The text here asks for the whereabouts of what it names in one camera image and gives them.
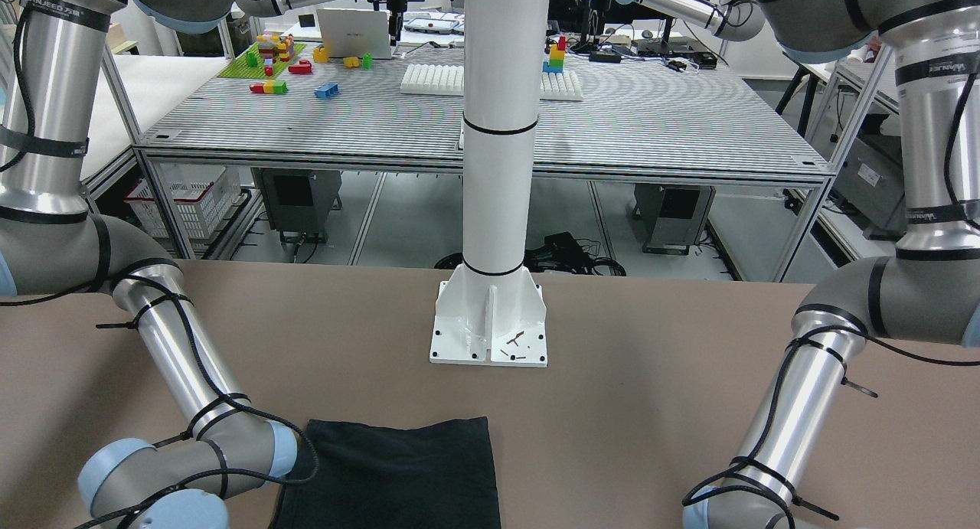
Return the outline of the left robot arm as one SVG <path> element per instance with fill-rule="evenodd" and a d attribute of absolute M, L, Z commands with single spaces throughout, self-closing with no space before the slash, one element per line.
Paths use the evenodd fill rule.
<path fill-rule="evenodd" d="M 844 265 L 802 300 L 740 451 L 682 501 L 686 528 L 802 528 L 795 485 L 851 359 L 889 338 L 978 344 L 978 0 L 637 2 L 729 41 L 767 21 L 801 63 L 836 60 L 872 34 L 895 56 L 906 233 L 893 256 Z"/>

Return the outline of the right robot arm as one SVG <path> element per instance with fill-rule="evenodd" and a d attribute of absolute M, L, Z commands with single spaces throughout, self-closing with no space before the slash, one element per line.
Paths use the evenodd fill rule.
<path fill-rule="evenodd" d="M 286 483 L 296 428 L 241 392 L 168 251 L 91 213 L 80 193 L 111 16 L 127 2 L 169 27 L 206 31 L 234 0 L 22 0 L 2 122 L 2 294 L 15 305 L 112 296 L 187 417 L 174 444 L 120 439 L 87 460 L 78 491 L 92 524 L 227 528 L 227 498 Z"/>

